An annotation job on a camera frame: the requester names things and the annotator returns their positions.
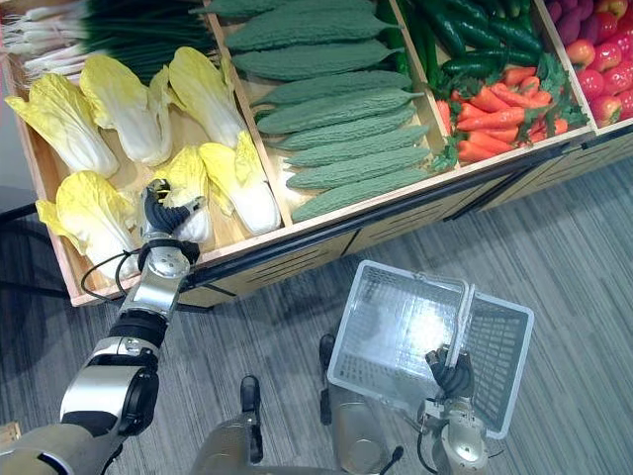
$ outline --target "wooden shelf edge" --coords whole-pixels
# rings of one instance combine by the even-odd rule
[[[208,6],[211,4],[210,0],[205,0],[204,5]],[[273,193],[273,197],[277,202],[277,206],[279,206],[279,211],[281,213],[282,224],[285,227],[289,227],[293,224],[293,220],[291,218],[290,209],[288,207],[288,203],[284,196],[284,190],[279,186],[278,180],[274,179],[275,177],[275,168],[270,161],[268,156],[268,152],[266,151],[266,147],[264,146],[264,142],[259,134],[259,130],[257,129],[257,124],[255,123],[255,117],[253,116],[250,110],[250,102],[248,101],[248,97],[246,96],[246,92],[244,87],[239,79],[239,75],[237,74],[237,70],[232,64],[231,55],[228,51],[228,48],[225,46],[225,34],[222,30],[222,26],[220,25],[220,20],[216,14],[207,14],[207,18],[209,20],[209,24],[211,25],[213,34],[216,37],[216,42],[218,43],[218,48],[220,49],[220,55],[222,57],[226,57],[229,59],[229,75],[230,80],[233,83],[235,97],[237,98],[237,103],[239,104],[239,108],[241,109],[242,117],[246,121],[246,126],[248,127],[248,131],[250,132],[250,136],[253,139],[255,144],[255,148],[257,149],[257,153],[259,154],[259,158],[261,160],[262,167],[264,168],[264,172],[268,177],[268,186]]]

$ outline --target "carrot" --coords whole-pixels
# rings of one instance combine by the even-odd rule
[[[503,73],[506,86],[518,86],[523,79],[536,74],[536,67],[511,67]]]
[[[521,107],[510,107],[504,111],[485,114],[482,117],[466,119],[457,124],[460,131],[477,131],[479,129],[507,129],[518,126],[525,121],[525,109]]]
[[[459,159],[462,161],[482,161],[496,155],[493,151],[486,150],[468,141],[457,143],[457,149],[459,150]]]
[[[529,137],[532,143],[537,143],[547,139],[547,131],[545,130],[545,123],[539,121],[541,127],[534,129],[534,126],[530,129]],[[557,119],[554,121],[554,135],[559,136],[564,134],[569,128],[569,124],[565,119]]]
[[[505,151],[513,150],[514,147],[497,139],[493,139],[491,136],[484,134],[483,132],[473,131],[468,135],[468,142],[474,143],[481,148],[494,153],[504,153]]]
[[[510,127],[507,129],[479,129],[479,132],[483,132],[498,141],[512,143],[516,140],[516,136],[518,136],[518,127]]]
[[[493,91],[491,91],[488,86],[482,87],[479,94],[475,97],[471,97],[470,102],[475,107],[479,107],[481,110],[486,112],[498,112],[510,107],[500,100],[499,97],[493,94]]]
[[[437,108],[439,109],[439,115],[442,117],[442,122],[446,128],[446,132],[453,133],[453,126],[451,125],[451,109],[448,107],[446,101],[437,101]]]
[[[538,109],[540,107],[545,107],[549,101],[547,102],[539,102],[535,97],[529,98],[525,96],[521,96],[516,92],[510,91],[505,84],[502,82],[498,82],[497,84],[493,84],[491,86],[491,91],[499,97],[500,100],[509,104],[512,107],[522,107],[523,109]]]
[[[547,139],[547,134],[545,134],[545,131],[538,131],[534,134],[530,134],[530,140],[532,141],[532,143],[541,142],[545,139]]]
[[[534,94],[532,100],[547,105],[552,101],[552,95],[547,91],[538,91],[536,94]]]
[[[538,92],[540,85],[541,80],[538,76],[528,76],[521,81],[521,86],[518,88],[518,92],[525,97],[534,97],[534,94]]]
[[[485,114],[486,113],[481,109],[478,109],[474,105],[465,102],[464,104],[462,104],[462,112],[460,112],[459,116],[457,116],[457,120],[465,121],[466,119],[470,119],[472,117],[485,116]]]

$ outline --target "wooden produce crate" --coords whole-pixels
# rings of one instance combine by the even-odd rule
[[[390,2],[394,7],[399,23],[404,26],[402,15],[395,0],[390,0]],[[9,0],[0,4],[0,14],[3,17],[11,13],[21,14],[36,6],[55,3],[62,2],[50,0]],[[217,37],[221,54],[229,55],[224,45],[224,37],[230,30],[239,28],[239,25],[223,24],[215,15],[208,15],[207,18],[210,28],[213,29]],[[404,28],[404,36],[407,45],[407,57],[413,76],[414,90],[429,92],[425,84],[424,73],[406,28]],[[4,72],[7,76],[10,92],[24,97],[26,91],[20,86],[24,82],[24,73],[19,62],[15,58],[9,57],[5,61]],[[235,295],[282,280],[307,268],[322,265],[344,253],[358,250],[374,242],[394,238],[398,234],[441,220],[490,189],[492,184],[495,184],[491,180],[498,181],[501,179],[504,176],[501,169],[511,162],[520,161],[526,154],[540,152],[548,147],[562,146],[566,143],[578,141],[589,132],[589,127],[587,126],[539,142],[533,147],[514,150],[483,162],[465,166],[458,164],[452,171],[428,178],[400,190],[305,222],[293,223],[290,214],[295,207],[306,200],[306,196],[299,195],[286,188],[285,181],[289,176],[289,170],[284,168],[282,156],[272,153],[271,150],[264,146],[264,142],[255,126],[253,111],[249,107],[250,102],[264,94],[271,87],[271,84],[266,84],[261,80],[241,77],[233,67],[231,67],[229,75],[235,86],[237,104],[252,134],[271,189],[279,204],[283,223],[282,227],[276,231],[263,236],[251,237],[235,215],[226,217],[218,206],[212,202],[210,208],[215,236],[213,240],[205,242],[201,246],[202,255],[193,269],[194,277],[191,279],[194,283],[188,285],[188,289],[191,290],[183,294],[180,300],[182,303],[190,303],[192,305],[205,307],[214,305]],[[432,95],[429,93],[426,96],[419,97],[415,99],[414,104],[417,108],[417,116],[414,121],[429,126],[429,132],[426,136],[427,144],[431,150],[435,152],[440,151],[445,144],[446,131],[443,130]],[[171,118],[175,136],[174,153],[183,144],[208,141],[202,128],[187,115],[173,109]],[[56,189],[62,179],[68,175],[68,169],[56,156],[52,148],[35,131],[21,119],[18,119],[18,125],[38,197],[54,201]],[[132,162],[123,159],[123,151],[114,131],[104,132],[104,137],[122,163],[121,169],[111,181],[118,188],[127,191],[139,191],[148,181],[151,171],[144,167],[135,166]],[[445,190],[452,190],[453,188],[458,193],[455,196],[447,195]],[[422,209],[431,201],[435,202],[435,204]],[[409,202],[411,202],[409,209],[417,209],[417,211],[412,212],[410,216],[397,211],[404,205],[408,206],[407,203]],[[387,210],[392,209],[394,209],[393,215],[391,217],[387,216]],[[375,220],[372,218],[374,221],[371,223],[382,223],[381,226],[393,226],[394,229],[389,233],[382,232],[377,228],[369,229],[371,223],[364,220],[369,214],[377,217]],[[404,224],[407,218],[411,219],[410,226]],[[314,236],[319,234],[325,236],[325,230],[331,230],[339,225],[342,226],[341,231],[335,234],[327,234],[329,237],[326,240],[313,239]],[[84,305],[92,302],[94,299],[83,293],[79,285],[82,276],[91,264],[78,254],[67,239],[55,235],[50,235],[50,238],[72,304]],[[297,242],[314,242],[314,244],[295,245]],[[273,256],[272,252],[269,252],[269,249],[275,246],[282,249],[279,251],[281,255],[275,254]],[[262,258],[255,259],[259,262],[258,264],[253,264],[249,268],[244,267],[246,264],[241,264],[241,262],[246,261],[254,262],[254,257],[258,257],[260,253]],[[209,277],[216,270],[220,272],[220,269],[229,270],[224,271],[218,279]],[[123,285],[129,288],[136,281],[137,277],[133,277],[124,281]],[[88,280],[88,286],[95,292],[105,296],[116,296],[118,292],[114,283],[102,277],[99,273],[94,273],[91,276]]]
[[[572,62],[570,61],[567,53],[565,52],[565,46],[563,45],[563,41],[556,30],[556,26],[552,19],[550,18],[549,13],[547,12],[547,7],[543,0],[535,0],[535,5],[539,9],[539,13],[543,18],[543,27],[547,31],[549,37],[552,39],[552,46],[556,50],[559,58],[563,61],[563,65],[566,69],[573,71],[574,67],[572,66]],[[575,91],[580,91],[579,101],[583,103],[583,109],[587,111],[587,115],[589,117],[589,124],[591,129],[597,136],[604,136],[608,134],[613,134],[616,131],[621,131],[622,129],[627,129],[627,132],[633,131],[633,118],[625,119],[624,121],[616,122],[615,124],[611,124],[610,126],[598,127],[595,119],[593,118],[593,114],[589,108],[589,102],[583,94],[583,90],[581,89],[581,83],[576,77],[575,73],[570,74],[570,81],[572,82],[572,87]]]
[[[398,10],[397,0],[390,0],[390,2],[392,3],[393,7],[396,10]],[[549,14],[547,13],[547,9],[545,8],[543,0],[532,0],[531,15],[532,15],[532,23],[533,23],[534,29],[538,37],[542,40],[544,49],[548,52],[554,53],[558,57],[558,59],[561,61],[563,68],[568,72],[568,75],[570,76],[570,84],[572,86],[574,99],[581,106],[583,112],[587,114],[588,117],[590,117],[590,110],[588,107],[588,103],[587,103],[587,100],[585,99],[585,96],[583,95],[581,86],[578,80],[576,79],[576,75],[574,74],[574,69],[569,59],[567,58],[565,49],[559,47],[559,44],[562,45],[560,38],[558,37],[556,30],[552,31],[552,28],[553,28],[552,25],[551,25],[552,28],[548,28],[547,22],[551,24],[552,21],[549,17]],[[397,17],[399,19],[399,23],[401,23],[401,25],[404,26],[405,23],[400,11],[397,12]],[[446,62],[448,59],[450,59],[450,56],[441,47],[441,45],[436,45],[435,50],[437,52],[437,60],[440,66],[441,64]],[[421,80],[425,83],[426,75],[421,67],[421,63],[417,59],[417,56],[415,58],[414,63],[416,65],[417,72],[421,75],[421,78],[422,78]],[[433,111],[437,112],[437,105],[435,103],[434,97],[432,97],[432,92],[430,93],[430,96],[431,96],[430,99],[432,103],[431,108]],[[441,131],[445,137],[448,136],[443,125],[441,126]],[[559,136],[551,137],[549,139],[546,139],[541,142],[537,142],[532,145],[526,145],[524,147],[511,150],[506,153],[501,153],[499,155],[496,155],[492,158],[488,158],[480,162],[461,163],[461,165],[459,165],[459,168],[462,173],[470,173],[472,171],[484,171],[486,169],[494,168],[501,163],[505,163],[512,160],[518,160],[522,156],[528,153],[539,152],[547,148],[550,148],[552,146],[561,145],[562,143],[568,143],[568,144],[581,143],[585,141],[587,138],[591,137],[592,132],[593,132],[593,127],[591,126],[591,124],[586,124],[583,127],[579,127],[579,128],[567,131],[566,133],[560,134]]]

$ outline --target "produce display stand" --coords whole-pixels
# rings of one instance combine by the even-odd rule
[[[439,152],[444,148],[447,134],[435,100],[426,86],[424,71],[398,5],[395,0],[390,2],[404,29],[413,90],[427,92],[425,96],[414,100],[417,109],[414,122],[429,126],[426,145],[433,152]],[[9,0],[0,2],[0,14],[2,17],[11,13],[21,14],[36,6],[59,3],[64,2]],[[535,1],[533,6],[534,24],[546,49],[555,52],[564,67],[571,70],[571,64],[542,1]],[[215,15],[208,15],[207,19],[218,41],[220,53],[229,55],[224,38],[239,25],[223,24]],[[19,87],[24,83],[19,62],[9,57],[3,69],[10,93],[26,97],[27,92]],[[180,303],[185,305],[212,307],[424,225],[525,196],[611,162],[615,157],[627,156],[629,150],[633,150],[633,136],[628,135],[633,126],[618,123],[615,126],[619,127],[614,130],[600,130],[598,137],[595,123],[589,123],[535,145],[473,164],[458,164],[452,171],[408,187],[308,221],[293,223],[291,213],[306,197],[286,188],[288,170],[283,164],[283,157],[265,146],[249,107],[252,100],[270,88],[270,83],[239,75],[232,67],[229,76],[234,84],[236,103],[253,136],[278,202],[283,224],[276,231],[251,237],[234,215],[228,218],[212,203],[215,237],[202,245],[202,255],[180,298]],[[588,111],[580,85],[575,75],[571,76],[575,96],[584,111]],[[171,111],[171,118],[176,138],[174,150],[177,151],[185,143],[207,141],[201,127],[193,119],[175,109]],[[18,123],[38,197],[54,201],[56,189],[67,176],[68,169],[35,131],[20,119]],[[115,154],[124,157],[116,133],[107,131],[104,137]],[[121,159],[120,162],[122,168],[111,179],[118,188],[139,190],[151,176],[151,170],[147,168],[135,166],[129,160]],[[67,239],[53,234],[50,238],[71,303],[78,306],[94,302],[79,286],[81,277],[91,266],[89,262],[78,254]],[[124,281],[124,287],[134,285],[136,280],[137,277],[133,277]],[[105,296],[113,297],[118,293],[114,283],[98,273],[93,274],[88,285]]]

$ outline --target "gray carpet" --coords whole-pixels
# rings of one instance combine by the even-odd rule
[[[163,345],[154,424],[127,443],[109,473],[186,473],[207,432],[237,411],[237,387],[249,372],[262,382],[264,462],[333,468],[318,422],[317,343],[340,318],[362,258],[464,278],[533,309],[509,435],[493,444],[505,452],[489,473],[633,473],[631,183],[627,160],[346,256],[208,314],[176,315]],[[44,243],[0,239],[2,279],[60,285]],[[17,420],[29,430],[55,420],[66,385],[116,309],[73,309],[7,291],[0,309],[0,424]],[[406,446],[393,473],[424,473],[413,431],[378,413],[390,446]]]

